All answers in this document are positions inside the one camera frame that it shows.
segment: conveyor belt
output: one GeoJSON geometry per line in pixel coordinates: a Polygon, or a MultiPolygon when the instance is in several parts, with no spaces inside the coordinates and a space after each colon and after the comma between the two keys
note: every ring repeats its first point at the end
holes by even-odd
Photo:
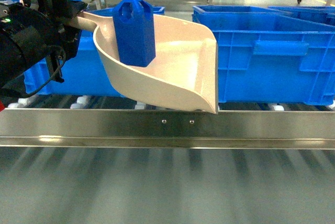
{"type": "Polygon", "coordinates": [[[0,223],[335,223],[335,152],[0,148],[0,223]]]}

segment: stainless steel rail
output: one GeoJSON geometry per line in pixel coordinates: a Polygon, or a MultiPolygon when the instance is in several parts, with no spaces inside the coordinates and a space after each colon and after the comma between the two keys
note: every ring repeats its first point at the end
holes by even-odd
{"type": "Polygon", "coordinates": [[[0,146],[335,149],[326,111],[6,109],[0,146]]]}

